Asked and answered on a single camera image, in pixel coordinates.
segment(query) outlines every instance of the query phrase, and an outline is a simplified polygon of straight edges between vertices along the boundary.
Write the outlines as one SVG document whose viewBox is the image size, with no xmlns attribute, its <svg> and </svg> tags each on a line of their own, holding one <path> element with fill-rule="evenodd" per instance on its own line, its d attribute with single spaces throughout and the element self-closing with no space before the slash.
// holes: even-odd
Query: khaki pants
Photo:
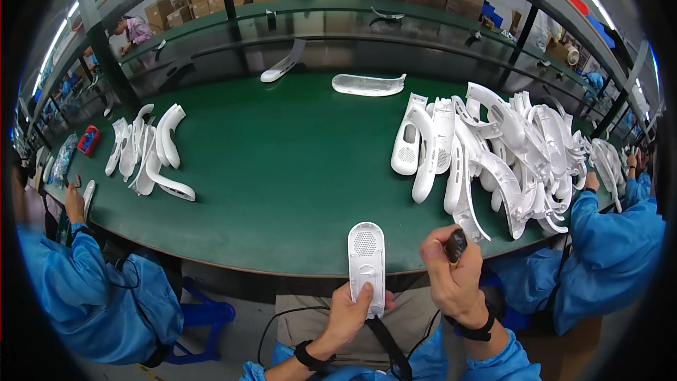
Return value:
<svg viewBox="0 0 677 381">
<path fill-rule="evenodd" d="M 331 307 L 331 298 L 296 296 L 291 294 L 275 298 L 275 313 L 308 306 Z M 430 288 L 416 288 L 395 293 L 397 307 L 386 310 L 383 324 L 388 328 L 395 342 L 406 356 L 426 333 L 437 308 L 430 298 Z M 317 338 L 323 333 L 329 310 L 299 310 L 281 316 L 277 322 L 277 341 L 292 349 L 297 344 Z M 437 316 L 430 331 L 431 335 L 439 326 Z M 358 365 L 374 370 L 386 371 L 390 359 L 374 333 L 363 326 L 353 341 L 336 352 L 334 365 Z"/>
</svg>

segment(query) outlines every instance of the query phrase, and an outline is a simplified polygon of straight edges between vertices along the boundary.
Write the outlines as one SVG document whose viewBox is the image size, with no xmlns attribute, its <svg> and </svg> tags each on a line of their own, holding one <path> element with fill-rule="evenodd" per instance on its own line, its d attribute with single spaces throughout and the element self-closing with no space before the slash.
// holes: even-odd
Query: perforated hole pattern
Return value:
<svg viewBox="0 0 677 381">
<path fill-rule="evenodd" d="M 353 246 L 359 257 L 366 258 L 372 256 L 377 249 L 377 239 L 368 231 L 360 231 L 355 235 Z"/>
<path fill-rule="evenodd" d="M 449 159 L 449 154 L 444 149 L 439 149 L 437 153 L 437 167 L 444 168 L 447 164 L 447 159 Z"/>
<path fill-rule="evenodd" d="M 397 156 L 400 158 L 400 160 L 409 163 L 413 162 L 414 158 L 416 157 L 414 155 L 414 151 L 408 147 L 402 147 L 400 151 L 397 152 Z"/>
</svg>

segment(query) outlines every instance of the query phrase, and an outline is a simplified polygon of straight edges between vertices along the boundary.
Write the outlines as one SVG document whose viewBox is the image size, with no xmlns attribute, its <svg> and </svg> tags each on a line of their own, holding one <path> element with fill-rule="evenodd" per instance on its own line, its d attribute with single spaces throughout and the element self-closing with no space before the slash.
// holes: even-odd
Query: red container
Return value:
<svg viewBox="0 0 677 381">
<path fill-rule="evenodd" d="M 91 157 L 91 154 L 94 153 L 94 149 L 96 149 L 97 144 L 99 144 L 99 140 L 101 140 L 99 129 L 93 125 L 90 125 L 87 127 L 87 130 L 85 130 L 85 133 L 80 138 L 77 148 L 88 157 Z"/>
</svg>

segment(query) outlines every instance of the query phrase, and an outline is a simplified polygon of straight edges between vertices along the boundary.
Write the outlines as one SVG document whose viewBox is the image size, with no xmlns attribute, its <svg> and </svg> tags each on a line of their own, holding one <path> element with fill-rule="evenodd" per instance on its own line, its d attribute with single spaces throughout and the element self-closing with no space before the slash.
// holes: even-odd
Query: workbench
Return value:
<svg viewBox="0 0 677 381">
<path fill-rule="evenodd" d="M 448 173 L 438 175 L 428 198 L 416 204 L 414 176 L 390 167 L 394 139 L 411 92 L 434 101 L 464 97 L 466 85 L 407 77 L 401 93 L 360 97 L 335 92 L 334 75 L 292 70 L 270 84 L 242 78 L 153 98 L 154 125 L 174 103 L 187 114 L 173 135 L 181 166 L 160 173 L 191 186 L 195 202 L 158 186 L 137 196 L 128 186 L 139 165 L 127 184 L 117 168 L 105 175 L 114 144 L 111 124 L 135 117 L 125 109 L 89 122 L 102 139 L 92 158 L 74 152 L 68 179 L 80 174 L 81 192 L 96 181 L 93 224 L 181 258 L 259 273 L 345 276 L 348 232 L 370 221 L 385 233 L 388 274 L 422 271 L 420 244 L 432 229 L 453 224 L 442 206 Z M 63 202 L 64 189 L 51 184 L 45 190 Z M 603 185 L 598 197 L 600 208 L 611 203 Z M 485 258 L 550 236 L 530 220 L 522 237 L 512 240 L 503 209 L 494 213 L 490 199 L 476 179 L 475 213 L 492 238 L 479 243 Z"/>
</svg>

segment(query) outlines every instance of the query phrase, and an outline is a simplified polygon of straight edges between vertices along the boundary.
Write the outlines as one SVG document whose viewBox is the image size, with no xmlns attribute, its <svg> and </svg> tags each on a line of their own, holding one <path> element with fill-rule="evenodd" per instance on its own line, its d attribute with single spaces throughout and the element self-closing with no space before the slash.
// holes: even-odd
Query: plastic bag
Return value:
<svg viewBox="0 0 677 381">
<path fill-rule="evenodd" d="M 54 166 L 51 167 L 52 182 L 55 182 L 59 187 L 63 187 L 63 178 L 68 173 L 68 167 L 71 166 L 71 157 L 75 147 L 78 145 L 78 140 L 78 136 L 75 133 L 68 136 L 66 141 L 63 142 L 61 149 L 59 149 L 59 154 L 56 155 Z"/>
</svg>

